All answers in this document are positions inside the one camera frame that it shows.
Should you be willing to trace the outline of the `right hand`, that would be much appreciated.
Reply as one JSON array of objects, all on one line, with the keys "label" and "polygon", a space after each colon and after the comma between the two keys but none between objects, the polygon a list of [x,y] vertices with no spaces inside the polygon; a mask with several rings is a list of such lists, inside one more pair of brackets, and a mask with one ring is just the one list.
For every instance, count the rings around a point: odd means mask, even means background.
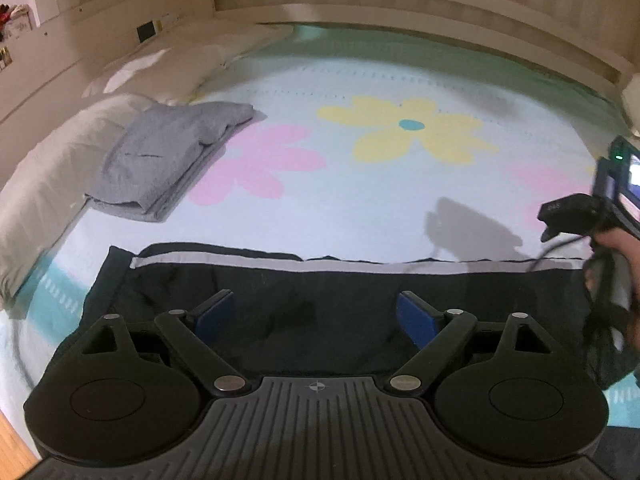
[{"label": "right hand", "polygon": [[594,234],[594,253],[585,267],[590,297],[611,299],[631,311],[639,290],[639,240],[620,228]]}]

